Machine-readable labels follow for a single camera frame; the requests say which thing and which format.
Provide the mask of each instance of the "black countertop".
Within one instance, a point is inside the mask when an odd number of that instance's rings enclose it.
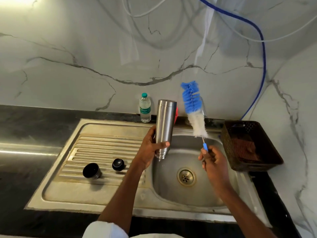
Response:
[[[140,122],[136,114],[0,105],[0,234],[81,237],[96,214],[25,210],[80,119]],[[179,117],[176,125],[184,124]],[[222,120],[206,119],[220,128]],[[278,237],[300,237],[267,172],[250,172]],[[130,236],[173,233],[183,237],[244,237],[237,224],[133,217]]]

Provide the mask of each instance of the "blue brush handle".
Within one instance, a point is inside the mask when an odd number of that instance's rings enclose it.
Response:
[[[208,147],[207,147],[206,143],[203,143],[203,147],[204,147],[204,150],[206,150],[208,152]]]

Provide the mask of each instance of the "white wire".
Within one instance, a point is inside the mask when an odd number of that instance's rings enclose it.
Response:
[[[125,10],[125,12],[131,16],[131,17],[143,17],[147,14],[149,14],[150,12],[154,11],[156,8],[158,8],[163,2],[165,2],[166,0],[161,0],[156,6],[152,7],[150,10],[142,13],[142,14],[139,14],[139,15],[132,15],[125,7],[125,4],[124,4],[124,0],[122,0],[122,5],[123,5],[123,8]],[[253,42],[272,42],[272,41],[277,41],[277,40],[280,40],[280,39],[283,39],[283,38],[286,38],[286,37],[289,37],[293,34],[295,34],[296,32],[302,30],[304,27],[306,27],[307,25],[309,25],[312,21],[314,21],[316,18],[317,18],[317,15],[314,16],[311,20],[309,20],[304,26],[300,27],[299,29],[285,35],[285,36],[282,36],[282,37],[278,37],[278,38],[275,38],[275,39],[270,39],[270,40],[256,40],[256,39],[252,39],[252,38],[249,38],[249,37],[246,37],[244,35],[242,35],[240,32],[238,32],[237,30],[235,30],[232,26],[230,26],[225,20],[224,18],[222,17],[222,15],[220,15],[221,19],[224,21],[224,23],[233,31],[235,32],[236,34],[238,34],[240,37],[242,38],[245,38],[247,40],[250,40],[250,41],[253,41]]]
[[[165,2],[166,0],[161,0],[156,6],[152,7],[150,10],[148,10],[147,12],[144,12],[142,14],[138,14],[138,15],[132,15],[125,7],[125,4],[124,4],[124,0],[122,0],[122,5],[123,5],[123,8],[125,10],[125,12],[131,16],[131,17],[143,17],[147,14],[149,14],[150,12],[154,11],[156,8],[158,8],[163,2]]]
[[[280,40],[280,39],[283,39],[283,38],[286,38],[286,37],[289,37],[293,34],[295,34],[296,32],[302,30],[304,27],[306,27],[308,24],[310,24],[312,21],[314,21],[316,18],[317,18],[317,15],[314,16],[311,20],[309,20],[304,26],[300,27],[299,29],[293,31],[292,33],[289,33],[285,36],[282,36],[282,37],[278,37],[278,38],[275,38],[275,39],[270,39],[270,40],[256,40],[256,39],[252,39],[252,38],[249,38],[249,37],[246,37],[244,35],[242,35],[240,32],[238,32],[237,30],[235,30],[233,27],[231,27],[225,20],[224,18],[222,17],[222,15],[220,15],[221,19],[224,21],[225,24],[227,24],[227,26],[232,30],[234,31],[236,34],[238,34],[240,37],[243,37],[247,40],[250,40],[250,41],[253,41],[253,42],[271,42],[271,41],[277,41],[277,40]]]

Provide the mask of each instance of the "stainless steel bottle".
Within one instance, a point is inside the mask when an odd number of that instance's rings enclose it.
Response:
[[[172,140],[175,113],[177,102],[172,100],[160,99],[158,101],[157,119],[156,119],[156,143]],[[156,151],[156,157],[164,159],[170,147]]]

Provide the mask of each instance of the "water bottle label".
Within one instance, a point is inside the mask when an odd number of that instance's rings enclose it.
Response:
[[[140,113],[149,114],[150,112],[151,112],[151,107],[149,107],[149,108],[141,108],[140,107]]]

